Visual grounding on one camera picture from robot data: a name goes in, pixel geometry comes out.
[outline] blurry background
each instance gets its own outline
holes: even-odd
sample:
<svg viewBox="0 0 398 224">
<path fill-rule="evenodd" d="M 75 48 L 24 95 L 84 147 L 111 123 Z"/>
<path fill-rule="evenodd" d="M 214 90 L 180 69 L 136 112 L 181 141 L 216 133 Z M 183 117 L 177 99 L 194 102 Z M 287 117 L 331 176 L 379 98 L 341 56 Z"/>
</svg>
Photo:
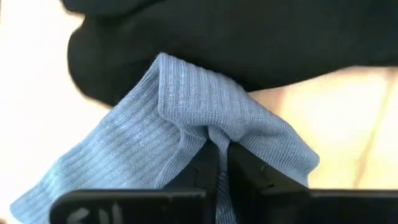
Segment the blurry background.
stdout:
<svg viewBox="0 0 398 224">
<path fill-rule="evenodd" d="M 9 223 L 9 204 L 109 110 L 68 74 L 81 20 L 56 0 L 1 1 L 0 218 Z M 311 187 L 398 189 L 398 69 L 349 68 L 252 96 L 319 153 Z"/>
</svg>

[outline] knit texture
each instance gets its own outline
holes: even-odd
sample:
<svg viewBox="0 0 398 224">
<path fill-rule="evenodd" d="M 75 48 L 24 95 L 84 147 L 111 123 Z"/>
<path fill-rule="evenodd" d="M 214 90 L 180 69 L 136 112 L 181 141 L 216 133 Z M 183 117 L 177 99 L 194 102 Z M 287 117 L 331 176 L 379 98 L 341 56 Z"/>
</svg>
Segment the knit texture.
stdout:
<svg viewBox="0 0 398 224">
<path fill-rule="evenodd" d="M 25 224 L 48 223 L 51 204 L 71 190 L 162 188 L 207 139 L 221 156 L 217 223 L 235 223 L 226 173 L 231 141 L 303 185 L 319 160 L 290 125 L 234 81 L 160 54 L 139 84 L 11 212 Z"/>
</svg>

